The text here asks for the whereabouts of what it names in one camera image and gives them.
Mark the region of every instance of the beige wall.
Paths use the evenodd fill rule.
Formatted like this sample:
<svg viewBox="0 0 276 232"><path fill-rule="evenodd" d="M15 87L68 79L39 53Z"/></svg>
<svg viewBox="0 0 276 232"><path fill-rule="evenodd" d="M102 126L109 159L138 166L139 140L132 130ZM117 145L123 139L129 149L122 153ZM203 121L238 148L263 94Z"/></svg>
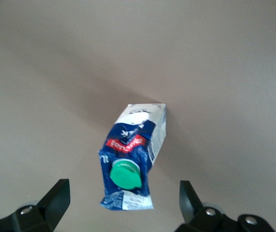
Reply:
<svg viewBox="0 0 276 232"><path fill-rule="evenodd" d="M155 210L110 212L97 150L163 102ZM179 180L276 230L276 1L0 1L0 217L70 178L65 231L174 231Z"/></svg>

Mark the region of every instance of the screw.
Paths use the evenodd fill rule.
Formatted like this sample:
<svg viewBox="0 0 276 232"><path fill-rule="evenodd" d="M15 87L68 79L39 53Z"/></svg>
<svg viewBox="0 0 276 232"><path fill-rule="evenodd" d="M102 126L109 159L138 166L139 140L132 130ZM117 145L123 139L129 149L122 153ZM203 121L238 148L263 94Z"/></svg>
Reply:
<svg viewBox="0 0 276 232"><path fill-rule="evenodd" d="M257 224L257 220L253 217L250 217L250 216L247 216L245 218L245 221L248 223L248 224L251 224L251 225L256 225Z"/></svg>
<svg viewBox="0 0 276 232"><path fill-rule="evenodd" d="M29 213L31 210L32 210L32 206L26 207L26 208L22 209L21 214L22 214L22 215L23 215L23 214L27 214L27 213Z"/></svg>
<svg viewBox="0 0 276 232"><path fill-rule="evenodd" d="M214 209L207 209L206 211L206 214L208 214L209 216L214 216L216 214L215 210Z"/></svg>

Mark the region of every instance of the red label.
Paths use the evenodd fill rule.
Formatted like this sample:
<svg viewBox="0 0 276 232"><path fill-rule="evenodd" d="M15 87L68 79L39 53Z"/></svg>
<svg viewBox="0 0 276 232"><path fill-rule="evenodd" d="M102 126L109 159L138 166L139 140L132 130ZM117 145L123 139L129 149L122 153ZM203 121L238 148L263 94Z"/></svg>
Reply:
<svg viewBox="0 0 276 232"><path fill-rule="evenodd" d="M106 145L113 148L116 151L128 153L131 152L133 148L136 146L145 145L145 138L137 134L128 145L123 145L118 139L108 139Z"/></svg>

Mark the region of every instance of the blue packaging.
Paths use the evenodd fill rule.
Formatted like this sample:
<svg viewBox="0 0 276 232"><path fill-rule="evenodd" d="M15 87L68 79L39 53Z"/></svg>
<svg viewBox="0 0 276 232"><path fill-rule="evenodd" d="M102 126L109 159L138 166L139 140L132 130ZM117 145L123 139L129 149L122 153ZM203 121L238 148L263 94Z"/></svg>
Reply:
<svg viewBox="0 0 276 232"><path fill-rule="evenodd" d="M153 209L148 172L165 136L165 104L127 106L99 151L104 183L101 206L110 210Z"/></svg>

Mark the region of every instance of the green cap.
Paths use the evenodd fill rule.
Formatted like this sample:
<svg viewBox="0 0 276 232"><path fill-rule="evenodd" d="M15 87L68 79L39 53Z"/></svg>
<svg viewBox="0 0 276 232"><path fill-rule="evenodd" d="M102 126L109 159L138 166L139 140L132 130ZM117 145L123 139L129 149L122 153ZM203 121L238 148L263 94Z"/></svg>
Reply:
<svg viewBox="0 0 276 232"><path fill-rule="evenodd" d="M139 166L130 159L118 159L112 163L110 177L122 189L141 188Z"/></svg>

